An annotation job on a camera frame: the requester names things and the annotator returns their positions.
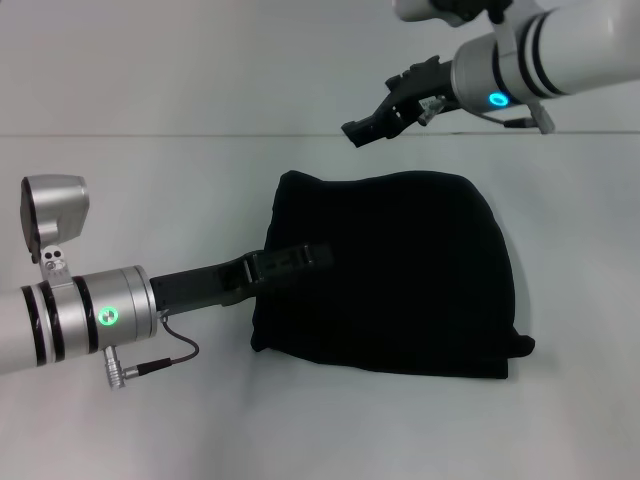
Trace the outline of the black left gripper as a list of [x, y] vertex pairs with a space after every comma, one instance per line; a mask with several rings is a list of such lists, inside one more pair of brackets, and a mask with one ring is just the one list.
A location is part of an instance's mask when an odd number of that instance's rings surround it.
[[328, 244], [255, 251], [232, 261], [150, 279], [157, 311], [182, 314], [231, 306], [255, 295], [259, 283], [275, 282], [334, 265]]

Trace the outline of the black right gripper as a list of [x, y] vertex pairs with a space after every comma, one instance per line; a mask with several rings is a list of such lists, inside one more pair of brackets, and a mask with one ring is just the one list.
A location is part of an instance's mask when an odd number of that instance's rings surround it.
[[372, 115], [343, 124], [342, 132], [360, 148], [393, 139], [414, 123], [426, 127], [440, 113], [459, 108], [451, 75], [452, 62], [441, 63], [439, 56], [411, 65], [385, 82], [389, 94]]

